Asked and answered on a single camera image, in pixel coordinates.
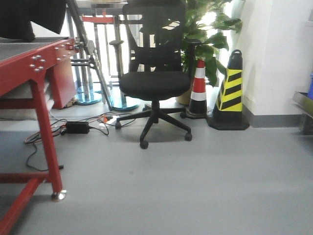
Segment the mesh backrest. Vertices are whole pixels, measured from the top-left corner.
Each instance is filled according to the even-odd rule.
[[[132,0],[123,7],[130,71],[140,64],[156,71],[181,70],[185,0]]]

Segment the blue container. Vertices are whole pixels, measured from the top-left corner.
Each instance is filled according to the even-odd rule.
[[[311,76],[311,85],[308,92],[308,98],[313,99],[313,73],[311,73],[310,76]]]

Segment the black power adapter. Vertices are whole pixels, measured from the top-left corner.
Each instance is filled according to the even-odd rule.
[[[90,127],[87,121],[68,121],[66,129],[69,134],[88,134]]]

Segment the chair seat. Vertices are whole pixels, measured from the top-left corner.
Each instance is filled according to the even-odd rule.
[[[181,71],[129,72],[119,82],[122,92],[142,100],[166,100],[190,88],[190,78]]]

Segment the gray baseboard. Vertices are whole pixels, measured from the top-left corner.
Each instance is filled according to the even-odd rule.
[[[254,115],[244,106],[243,114],[254,128],[298,127],[301,115]]]

